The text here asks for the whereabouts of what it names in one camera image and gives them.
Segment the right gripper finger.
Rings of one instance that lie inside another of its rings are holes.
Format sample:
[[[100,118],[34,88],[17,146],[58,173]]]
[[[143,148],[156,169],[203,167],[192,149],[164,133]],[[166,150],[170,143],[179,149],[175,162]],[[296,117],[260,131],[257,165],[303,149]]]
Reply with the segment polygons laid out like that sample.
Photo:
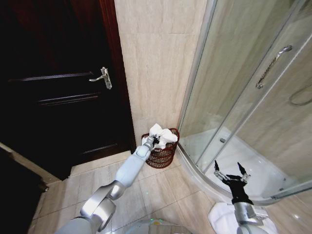
[[[237,164],[238,164],[239,170],[242,174],[241,181],[248,182],[251,175],[246,172],[245,168],[239,162]]]
[[[214,175],[221,181],[229,180],[229,178],[220,171],[216,160],[214,161]]]

